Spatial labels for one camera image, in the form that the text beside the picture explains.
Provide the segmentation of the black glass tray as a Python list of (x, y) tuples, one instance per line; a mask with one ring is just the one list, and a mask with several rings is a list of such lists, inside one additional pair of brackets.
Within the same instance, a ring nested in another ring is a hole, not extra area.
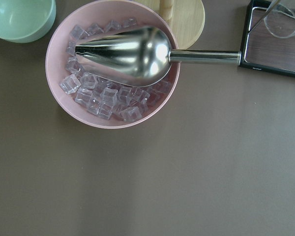
[(252, 0), (248, 4), (240, 47), (240, 66), (295, 77), (295, 36), (277, 38), (266, 29), (264, 23), (248, 32), (269, 6), (270, 1), (267, 0)]

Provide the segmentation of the steel ice scoop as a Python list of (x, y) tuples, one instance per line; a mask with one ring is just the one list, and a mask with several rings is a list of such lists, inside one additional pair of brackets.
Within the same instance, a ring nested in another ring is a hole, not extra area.
[(89, 73), (132, 87), (151, 86), (163, 79), (175, 62), (240, 64), (241, 52), (174, 49), (164, 31), (134, 27), (77, 42), (75, 54)]

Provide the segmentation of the pink bowl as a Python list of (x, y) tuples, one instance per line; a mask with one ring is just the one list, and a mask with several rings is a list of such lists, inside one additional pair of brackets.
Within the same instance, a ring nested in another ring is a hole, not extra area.
[(123, 21), (134, 17), (134, 29), (124, 28), (82, 40), (77, 45), (78, 59), (86, 71), (123, 85), (151, 86), (164, 77), (175, 90), (180, 64), (170, 62), (177, 40), (167, 23), (150, 8), (129, 0), (97, 0), (88, 3), (67, 16), (55, 30), (46, 53), (46, 78), (55, 100), (73, 118), (90, 126), (106, 129), (126, 128), (123, 121), (105, 121), (80, 108), (60, 88), (60, 82), (69, 73), (65, 69), (65, 48), (69, 33), (75, 25), (88, 27), (103, 25), (109, 20)]

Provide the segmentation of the wooden mug tree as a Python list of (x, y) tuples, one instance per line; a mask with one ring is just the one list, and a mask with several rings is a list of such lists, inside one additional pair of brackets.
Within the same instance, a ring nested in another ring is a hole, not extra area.
[(201, 0), (139, 0), (155, 11), (170, 27), (180, 49), (188, 49), (200, 37), (205, 26), (205, 8)]

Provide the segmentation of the green bowl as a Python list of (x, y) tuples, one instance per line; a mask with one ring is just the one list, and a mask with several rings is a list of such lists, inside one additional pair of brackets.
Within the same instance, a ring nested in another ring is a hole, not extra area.
[(0, 39), (36, 41), (51, 29), (55, 18), (54, 0), (0, 0)]

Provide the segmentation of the clear glass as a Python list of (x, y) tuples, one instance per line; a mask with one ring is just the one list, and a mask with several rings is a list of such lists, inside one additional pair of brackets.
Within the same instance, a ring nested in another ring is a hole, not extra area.
[(295, 0), (272, 0), (266, 10), (264, 24), (275, 37), (295, 36)]

